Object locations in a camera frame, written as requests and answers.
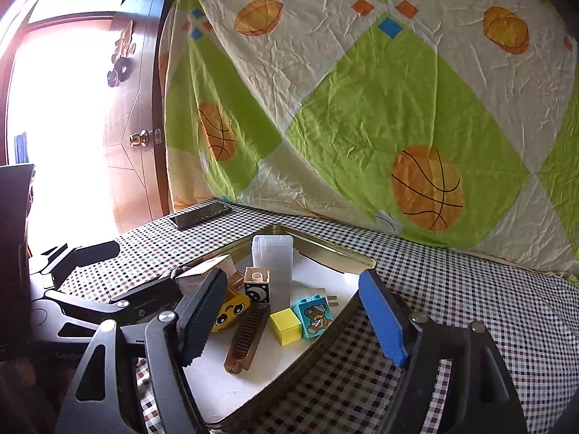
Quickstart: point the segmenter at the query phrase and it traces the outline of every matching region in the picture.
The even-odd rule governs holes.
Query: yellow cube
[[[302,323],[291,309],[285,309],[269,316],[271,327],[282,346],[302,338]]]

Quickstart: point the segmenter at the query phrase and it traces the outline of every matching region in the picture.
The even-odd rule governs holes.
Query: smartphone
[[[210,220],[218,215],[228,213],[231,207],[222,203],[209,204],[199,209],[190,210],[175,217],[170,217],[169,220],[177,227],[177,230],[186,230],[198,223]]]

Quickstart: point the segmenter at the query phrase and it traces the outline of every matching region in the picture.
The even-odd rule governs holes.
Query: blue gripper pad
[[[404,349],[403,327],[396,318],[396,313],[400,315],[400,312],[394,297],[371,269],[360,274],[358,292],[384,356],[392,359],[396,367],[402,367],[408,354]]]

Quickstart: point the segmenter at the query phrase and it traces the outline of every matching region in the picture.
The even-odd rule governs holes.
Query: wooden comb
[[[261,335],[267,324],[270,307],[267,303],[252,303],[243,315],[225,357],[223,366],[231,374],[249,370]]]

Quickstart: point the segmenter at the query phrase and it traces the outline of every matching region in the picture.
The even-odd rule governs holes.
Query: table
[[[108,301],[196,256],[280,223],[373,257],[388,288],[436,323],[465,327],[473,320],[483,322],[506,361],[530,433],[548,432],[579,387],[579,288],[562,278],[320,218],[231,207],[232,213],[185,231],[163,217],[125,233],[117,239],[117,258],[77,269],[61,290]],[[423,433],[438,428],[450,368],[449,361],[441,361]],[[372,433],[400,373],[384,359],[360,310],[326,355],[247,433]],[[162,432],[145,361],[138,365],[137,384],[149,432]]]

